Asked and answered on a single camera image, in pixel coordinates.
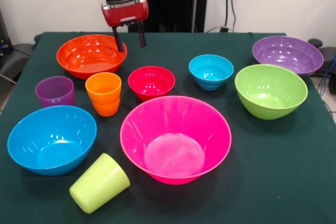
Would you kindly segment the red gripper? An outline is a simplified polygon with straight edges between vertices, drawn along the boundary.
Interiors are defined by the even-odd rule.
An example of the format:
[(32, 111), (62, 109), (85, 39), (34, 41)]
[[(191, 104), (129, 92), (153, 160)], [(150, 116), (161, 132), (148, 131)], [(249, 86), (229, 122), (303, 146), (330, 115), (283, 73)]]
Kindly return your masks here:
[(123, 43), (118, 34), (117, 27), (137, 22), (139, 31), (139, 43), (141, 48), (146, 47), (143, 21), (149, 16), (149, 6), (147, 0), (132, 0), (122, 4), (101, 5), (103, 16), (107, 24), (112, 27), (113, 36), (118, 48), (118, 52), (124, 52)]

